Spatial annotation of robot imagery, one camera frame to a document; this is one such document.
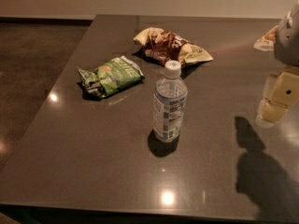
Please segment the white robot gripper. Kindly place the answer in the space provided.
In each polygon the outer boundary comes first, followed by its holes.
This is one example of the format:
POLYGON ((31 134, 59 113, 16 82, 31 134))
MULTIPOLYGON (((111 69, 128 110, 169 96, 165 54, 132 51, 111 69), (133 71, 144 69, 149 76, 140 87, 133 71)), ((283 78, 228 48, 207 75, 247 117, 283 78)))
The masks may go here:
POLYGON ((279 22, 275 58, 287 65, 279 74, 270 74, 263 87, 255 123, 271 128, 299 101, 299 1, 279 22))

